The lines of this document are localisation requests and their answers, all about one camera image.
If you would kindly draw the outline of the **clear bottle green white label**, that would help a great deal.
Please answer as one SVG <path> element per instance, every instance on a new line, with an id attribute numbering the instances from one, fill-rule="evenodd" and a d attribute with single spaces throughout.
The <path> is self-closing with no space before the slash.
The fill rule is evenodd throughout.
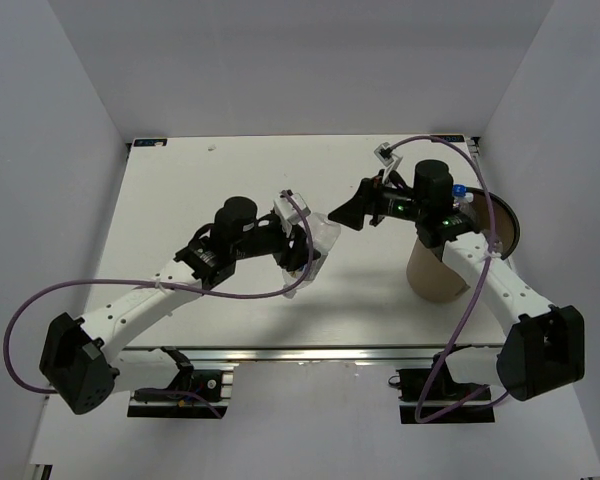
<path id="1" fill-rule="evenodd" d="M 296 288 L 283 294 L 287 299 L 292 299 L 300 289 L 313 283 L 341 234 L 341 226 L 330 221 L 323 213 L 311 213 L 308 216 L 308 224 L 313 240 L 314 258 L 309 267 L 303 266 L 293 272 L 282 272 L 284 287 L 287 287 L 295 284 L 305 271 L 308 271 L 307 276 Z"/>

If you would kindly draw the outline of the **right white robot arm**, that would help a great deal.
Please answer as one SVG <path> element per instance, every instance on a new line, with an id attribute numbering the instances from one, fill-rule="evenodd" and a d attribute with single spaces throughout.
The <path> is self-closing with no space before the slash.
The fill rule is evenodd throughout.
<path id="1" fill-rule="evenodd" d="M 473 288 L 499 323 L 502 346 L 452 346 L 439 354 L 431 374 L 439 396 L 455 398 L 468 384 L 494 385 L 526 401 L 581 380 L 582 314 L 573 306 L 556 306 L 511 270 L 463 211 L 460 196 L 446 163 L 423 160 L 415 166 L 412 186 L 389 187 L 379 176 L 364 178 L 353 197 L 328 217 L 356 231 L 385 217 L 413 222 L 435 263 Z"/>

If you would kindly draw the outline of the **small bottle blue cap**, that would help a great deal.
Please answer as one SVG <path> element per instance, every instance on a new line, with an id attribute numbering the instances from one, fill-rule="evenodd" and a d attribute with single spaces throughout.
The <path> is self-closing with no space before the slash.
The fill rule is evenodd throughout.
<path id="1" fill-rule="evenodd" d="M 472 206 L 474 197 L 465 185 L 455 184 L 452 188 L 452 195 L 454 199 L 454 206 L 460 212 L 469 217 L 473 217 L 475 215 L 475 210 Z"/>

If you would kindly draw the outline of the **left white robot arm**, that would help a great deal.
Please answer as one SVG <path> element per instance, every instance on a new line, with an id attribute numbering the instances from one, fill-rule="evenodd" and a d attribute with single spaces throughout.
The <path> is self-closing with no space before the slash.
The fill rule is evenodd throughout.
<path id="1" fill-rule="evenodd" d="M 293 298 L 315 280 L 339 235 L 339 226 L 290 191 L 263 217 L 252 200 L 231 197 L 147 284 L 77 319 L 54 319 L 41 373 L 77 415 L 122 391 L 151 402 L 212 404 L 219 399 L 218 381 L 197 377 L 184 353 L 172 346 L 130 351 L 128 344 L 229 279 L 241 260 L 272 257 L 283 272 L 280 295 Z"/>

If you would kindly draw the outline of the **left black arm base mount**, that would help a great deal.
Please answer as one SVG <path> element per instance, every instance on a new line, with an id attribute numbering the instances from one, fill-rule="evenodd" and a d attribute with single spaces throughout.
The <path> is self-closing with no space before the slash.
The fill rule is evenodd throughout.
<path id="1" fill-rule="evenodd" d="M 231 366 L 194 361 L 172 346 L 125 351 L 120 360 L 131 368 L 129 418 L 220 420 L 227 413 Z"/>

